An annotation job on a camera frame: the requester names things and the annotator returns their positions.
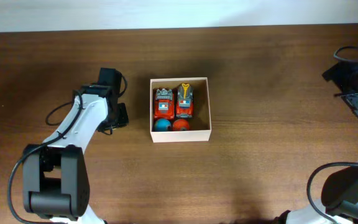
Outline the red fire truck grey ladder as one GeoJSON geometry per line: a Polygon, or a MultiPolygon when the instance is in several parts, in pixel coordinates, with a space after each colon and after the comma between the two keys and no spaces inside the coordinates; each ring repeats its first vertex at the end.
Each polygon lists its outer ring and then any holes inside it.
{"type": "Polygon", "coordinates": [[[175,117],[174,94],[171,89],[157,89],[154,97],[154,119],[172,120],[175,117]]]}

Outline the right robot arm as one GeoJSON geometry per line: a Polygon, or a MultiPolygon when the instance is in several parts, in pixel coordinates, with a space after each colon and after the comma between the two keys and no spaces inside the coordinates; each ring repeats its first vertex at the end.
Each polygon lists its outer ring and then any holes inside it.
{"type": "MultiPolygon", "coordinates": [[[[358,117],[358,59],[340,57],[341,49],[333,56],[337,64],[323,73],[323,78],[332,81],[339,89],[337,97],[358,117]]],[[[308,178],[306,196],[309,205],[305,208],[283,212],[274,223],[358,223],[358,160],[357,162],[332,162],[316,168],[308,178]],[[311,186],[315,176],[322,170],[339,167],[325,181],[321,197],[313,200],[311,186]]]]}

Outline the red fire truck yellow crane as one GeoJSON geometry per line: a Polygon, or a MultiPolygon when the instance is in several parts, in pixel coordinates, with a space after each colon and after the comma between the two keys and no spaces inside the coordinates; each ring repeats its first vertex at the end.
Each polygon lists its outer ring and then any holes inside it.
{"type": "Polygon", "coordinates": [[[193,117],[193,87],[189,83],[182,83],[177,88],[177,118],[193,117]]]}

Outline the red toy ball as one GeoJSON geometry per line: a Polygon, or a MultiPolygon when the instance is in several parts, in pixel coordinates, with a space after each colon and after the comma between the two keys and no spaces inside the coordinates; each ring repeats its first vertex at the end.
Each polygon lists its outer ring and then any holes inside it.
{"type": "Polygon", "coordinates": [[[189,131],[190,130],[190,124],[185,119],[177,119],[172,124],[172,130],[173,131],[189,131]]]}

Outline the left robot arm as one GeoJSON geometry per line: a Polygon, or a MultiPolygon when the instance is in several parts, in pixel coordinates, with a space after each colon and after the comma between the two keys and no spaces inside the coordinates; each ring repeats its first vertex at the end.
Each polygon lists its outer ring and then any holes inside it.
{"type": "Polygon", "coordinates": [[[114,68],[101,68],[98,81],[73,92],[71,110],[41,144],[29,144],[19,164],[23,203],[44,223],[104,223],[89,205],[84,154],[95,132],[111,135],[129,118],[118,99],[127,81],[114,68]]]}

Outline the blue toy ball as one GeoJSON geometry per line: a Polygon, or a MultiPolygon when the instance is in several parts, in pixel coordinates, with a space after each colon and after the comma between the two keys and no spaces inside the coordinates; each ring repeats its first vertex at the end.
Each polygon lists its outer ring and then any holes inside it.
{"type": "Polygon", "coordinates": [[[155,132],[166,132],[172,130],[172,124],[169,120],[160,118],[154,123],[155,132]]]}

